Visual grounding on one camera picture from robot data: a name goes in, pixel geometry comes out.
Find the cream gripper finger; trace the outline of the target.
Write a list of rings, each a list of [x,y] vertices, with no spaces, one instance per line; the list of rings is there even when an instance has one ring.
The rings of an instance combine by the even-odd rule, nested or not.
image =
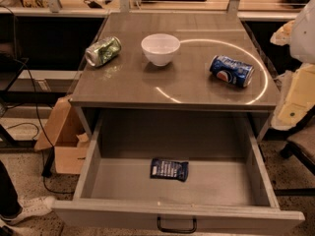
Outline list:
[[[275,31],[270,39],[270,42],[275,45],[284,46],[290,44],[291,31],[294,21],[289,21]]]
[[[314,105],[315,65],[303,64],[292,75],[278,118],[285,125],[295,126]]]

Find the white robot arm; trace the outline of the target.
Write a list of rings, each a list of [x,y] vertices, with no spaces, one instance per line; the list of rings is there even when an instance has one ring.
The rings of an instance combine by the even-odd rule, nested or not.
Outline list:
[[[281,99],[272,118],[273,128],[288,130],[315,105],[315,0],[274,32],[270,42],[288,44],[290,56],[302,63],[295,72],[284,73]]]

